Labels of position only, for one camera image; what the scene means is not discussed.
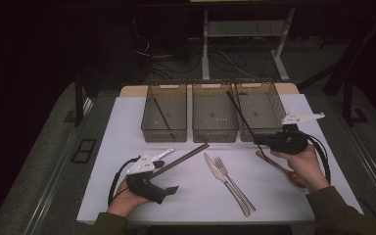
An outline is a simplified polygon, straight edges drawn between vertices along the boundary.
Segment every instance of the dark background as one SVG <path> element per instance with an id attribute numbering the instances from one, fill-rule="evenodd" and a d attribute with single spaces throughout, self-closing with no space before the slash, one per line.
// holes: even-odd
<path id="1" fill-rule="evenodd" d="M 0 205 L 55 102 L 75 78 L 83 80 L 90 96 L 97 96 L 100 89 L 137 84 L 144 71 L 133 51 L 135 33 L 151 37 L 181 57 L 186 38 L 201 37 L 202 33 L 202 11 L 143 12 L 135 28 L 131 25 L 133 13 L 62 9 L 57 4 L 0 1 Z M 253 9 L 249 11 L 215 11 L 211 16 L 255 16 Z M 277 14 L 284 11 L 265 11 L 266 18 Z M 339 8 L 300 6 L 290 37 L 351 39 L 362 36 L 375 21 L 376 1 L 353 1 Z M 376 106 L 376 36 L 359 58 L 352 79 Z"/>

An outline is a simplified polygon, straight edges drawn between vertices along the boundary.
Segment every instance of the cutlery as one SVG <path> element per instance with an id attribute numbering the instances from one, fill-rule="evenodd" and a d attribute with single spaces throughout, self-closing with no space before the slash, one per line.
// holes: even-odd
<path id="1" fill-rule="evenodd" d="M 236 190 L 236 192 L 238 193 L 238 195 L 240 196 L 240 198 L 243 200 L 243 202 L 246 203 L 246 205 L 248 206 L 248 208 L 250 209 L 250 211 L 252 212 L 255 212 L 256 211 L 256 208 L 255 206 L 253 206 L 253 204 L 250 202 L 250 200 L 246 197 L 246 195 L 244 195 L 244 193 L 240 190 L 240 188 L 237 186 L 237 184 L 234 182 L 234 180 L 232 180 L 230 178 L 230 176 L 228 176 L 228 170 L 227 168 L 225 167 L 224 163 L 222 162 L 221 158 L 220 157 L 217 157 L 215 159 L 215 165 L 216 167 L 219 169 L 219 172 L 221 172 L 221 174 L 223 176 L 225 176 L 228 181 L 230 181 L 231 185 L 233 185 L 234 189 Z"/>
<path id="2" fill-rule="evenodd" d="M 207 164 L 209 165 L 210 170 L 212 171 L 212 173 L 215 176 L 215 178 L 217 178 L 222 183 L 224 183 L 224 185 L 228 188 L 228 190 L 230 191 L 230 193 L 236 199 L 236 201 L 239 204 L 241 210 L 243 211 L 243 214 L 245 216 L 249 216 L 250 215 L 250 211 L 247 208 L 246 204 L 241 200 L 240 196 L 236 193 L 236 191 L 234 190 L 234 188 L 228 183 L 227 179 L 225 179 L 225 177 L 221 174 L 221 172 L 215 166 L 215 164 L 212 161 L 212 159 L 206 153 L 204 153 L 204 157 L 206 158 Z"/>
<path id="3" fill-rule="evenodd" d="M 274 160 L 270 159 L 268 156 L 264 155 L 261 151 L 257 151 L 256 155 L 258 155 L 259 157 L 261 157 L 263 160 L 265 160 L 266 162 L 268 162 L 270 165 L 274 165 L 277 168 L 279 168 L 280 170 L 282 170 L 283 172 L 285 172 L 286 176 L 288 176 L 289 180 L 295 186 L 300 187 L 300 188 L 306 188 L 303 185 L 303 183 L 301 182 L 301 179 L 299 178 L 299 176 L 294 171 L 291 171 L 291 170 L 283 167 L 282 165 L 278 164 Z"/>

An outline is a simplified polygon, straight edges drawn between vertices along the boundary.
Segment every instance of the transparent plastic container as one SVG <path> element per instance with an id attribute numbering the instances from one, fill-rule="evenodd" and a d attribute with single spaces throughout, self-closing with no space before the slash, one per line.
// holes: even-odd
<path id="1" fill-rule="evenodd" d="M 141 129 L 146 142 L 187 141 L 186 81 L 149 84 Z"/>
<path id="2" fill-rule="evenodd" d="M 236 101 L 253 134 L 274 134 L 282 130 L 286 116 L 276 86 L 258 79 L 235 80 Z M 240 138 L 253 142 L 253 137 L 239 116 Z"/>
<path id="3" fill-rule="evenodd" d="M 196 80 L 193 93 L 193 139 L 195 143 L 233 143 L 238 134 L 236 110 L 226 94 L 229 80 Z"/>

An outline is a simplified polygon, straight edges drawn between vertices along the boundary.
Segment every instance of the floor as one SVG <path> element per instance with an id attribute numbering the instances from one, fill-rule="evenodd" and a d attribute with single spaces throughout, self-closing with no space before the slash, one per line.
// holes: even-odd
<path id="1" fill-rule="evenodd" d="M 201 54 L 196 39 L 192 41 L 194 49 L 188 60 L 174 60 L 161 54 L 155 63 L 146 66 L 150 72 L 142 84 L 147 84 L 151 78 L 201 79 Z M 282 82 L 269 54 L 276 43 L 274 39 L 261 38 L 211 42 L 211 79 L 252 75 Z M 282 61 L 290 82 L 299 84 L 334 64 L 347 46 L 339 44 L 321 48 L 320 45 L 321 41 L 316 38 L 287 41 Z M 314 113 L 326 115 L 318 122 L 334 156 L 355 195 L 376 213 L 376 180 L 366 170 L 376 165 L 376 110 L 362 92 L 355 89 L 353 107 L 361 109 L 368 122 L 348 126 L 341 118 L 341 93 L 327 97 L 322 92 L 327 78 L 301 90 L 301 93 L 306 95 Z M 118 93 L 110 88 L 100 91 L 98 98 L 86 103 L 84 120 L 80 126 L 74 127 L 73 84 L 66 89 L 1 208 L 0 234 L 85 234 L 91 229 L 76 222 L 75 218 Z M 96 141 L 90 160 L 87 164 L 71 163 L 83 139 Z M 373 161 L 367 161 L 370 165 L 363 160 L 368 156 Z M 372 215 L 365 205 L 361 206 L 364 213 Z M 312 224 L 291 224 L 290 228 L 294 235 L 313 234 Z M 252 232 L 256 234 L 256 230 L 243 231 L 242 234 Z"/>

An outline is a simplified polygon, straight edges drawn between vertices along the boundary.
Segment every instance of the silverware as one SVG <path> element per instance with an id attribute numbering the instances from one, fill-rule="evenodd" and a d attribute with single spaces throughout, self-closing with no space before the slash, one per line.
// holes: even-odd
<path id="1" fill-rule="evenodd" d="M 243 214 L 245 216 L 249 216 L 250 210 L 247 208 L 246 204 L 241 200 L 240 196 L 236 193 L 236 191 L 233 189 L 233 187 L 231 187 L 231 185 L 228 183 L 227 179 L 225 179 L 224 175 L 221 174 L 221 172 L 215 166 L 212 159 L 210 159 L 210 157 L 206 153 L 204 153 L 204 156 L 205 156 L 207 164 L 209 165 L 209 167 L 210 167 L 213 175 L 215 176 L 215 178 L 219 179 L 221 182 L 224 183 L 224 185 L 228 188 L 228 190 L 230 190 L 230 193 L 236 199 L 236 201 L 239 204 L 241 210 L 243 211 Z"/>
<path id="2" fill-rule="evenodd" d="M 236 183 L 234 183 L 234 180 L 232 180 L 230 178 L 230 176 L 228 176 L 228 170 L 227 168 L 225 167 L 224 163 L 222 162 L 221 158 L 220 157 L 217 157 L 215 158 L 215 165 L 216 167 L 219 169 L 219 172 L 221 172 L 221 174 L 223 176 L 225 176 L 228 181 L 230 181 L 230 183 L 233 185 L 235 191 L 238 193 L 238 195 L 240 196 L 240 199 L 243 200 L 243 202 L 246 203 L 247 207 L 250 209 L 250 211 L 252 212 L 255 212 L 256 211 L 256 208 L 255 206 L 253 206 L 253 204 L 250 202 L 250 200 L 246 197 L 246 195 L 244 195 L 244 193 L 240 190 L 240 188 L 237 186 Z"/>

